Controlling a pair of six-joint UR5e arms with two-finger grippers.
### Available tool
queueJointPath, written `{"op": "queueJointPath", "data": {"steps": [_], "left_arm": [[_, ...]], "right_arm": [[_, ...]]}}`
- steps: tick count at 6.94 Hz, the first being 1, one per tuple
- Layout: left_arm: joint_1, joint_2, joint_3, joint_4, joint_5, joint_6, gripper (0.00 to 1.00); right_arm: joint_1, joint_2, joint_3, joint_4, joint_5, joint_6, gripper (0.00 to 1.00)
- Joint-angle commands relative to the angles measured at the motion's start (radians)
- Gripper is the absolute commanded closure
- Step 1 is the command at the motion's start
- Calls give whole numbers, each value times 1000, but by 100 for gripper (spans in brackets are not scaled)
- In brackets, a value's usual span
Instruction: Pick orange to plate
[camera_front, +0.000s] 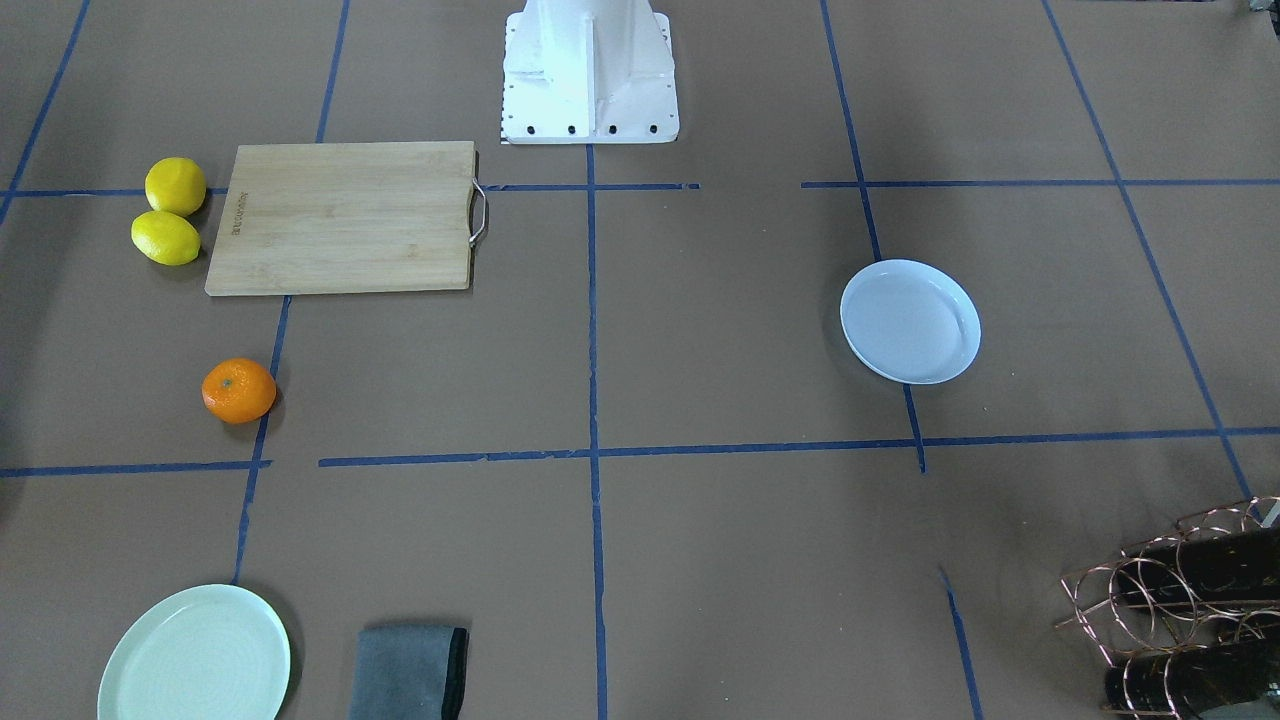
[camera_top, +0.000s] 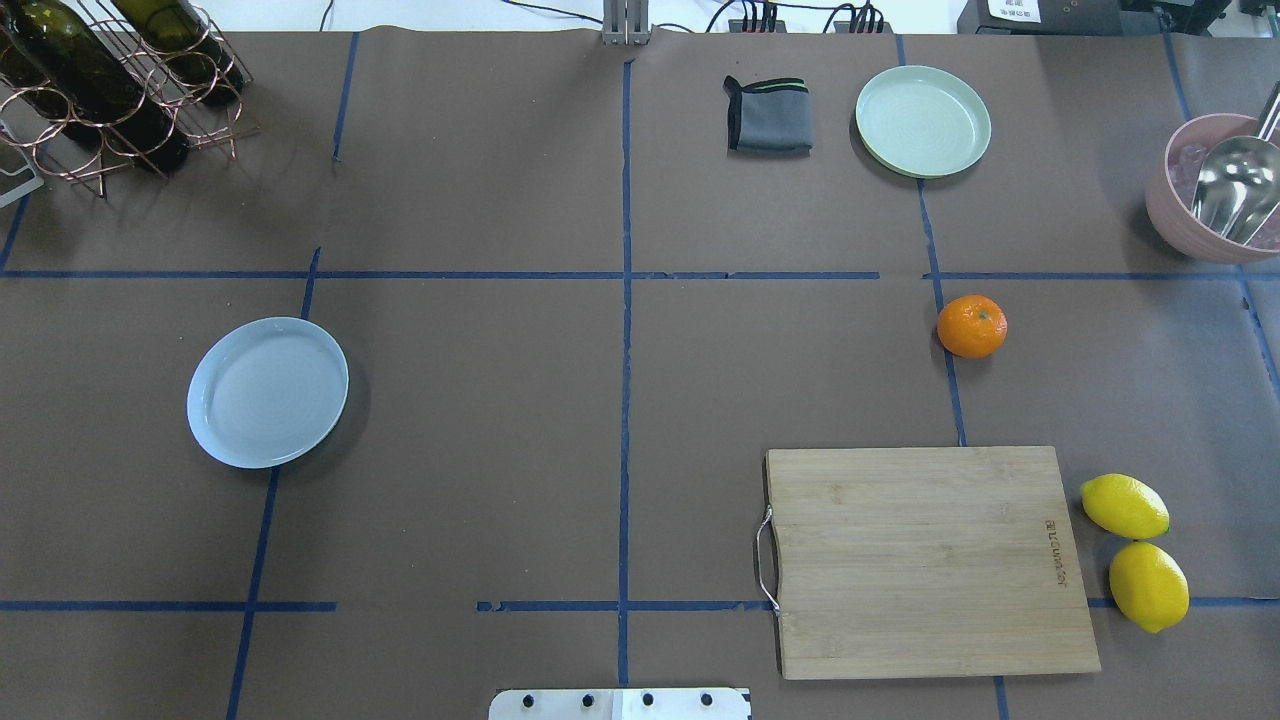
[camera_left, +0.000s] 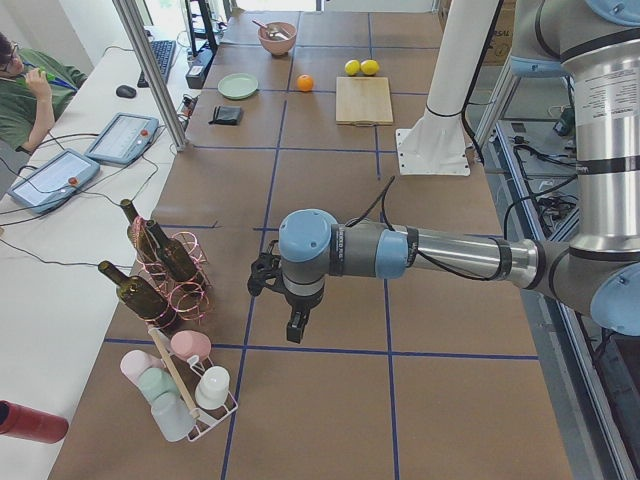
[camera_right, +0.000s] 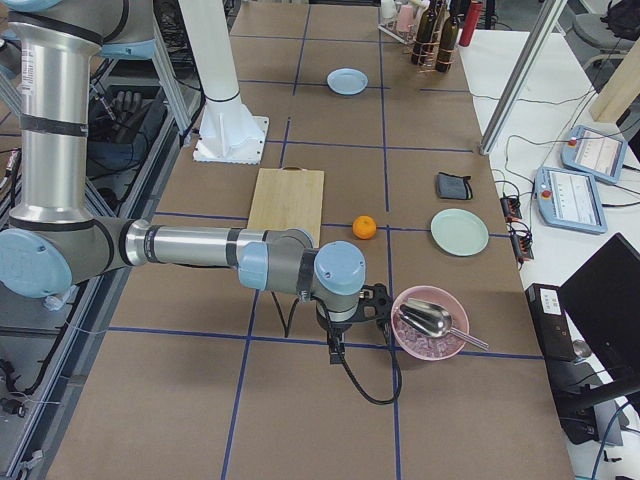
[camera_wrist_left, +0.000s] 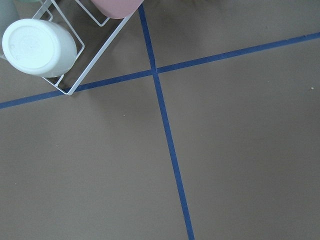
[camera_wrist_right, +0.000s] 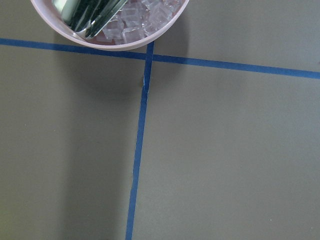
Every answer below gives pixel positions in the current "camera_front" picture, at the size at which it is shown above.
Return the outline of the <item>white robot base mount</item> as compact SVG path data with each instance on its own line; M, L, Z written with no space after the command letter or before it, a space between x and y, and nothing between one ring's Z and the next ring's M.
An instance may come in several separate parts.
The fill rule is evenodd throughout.
M678 138L671 23L649 1L527 1L503 37L502 143Z

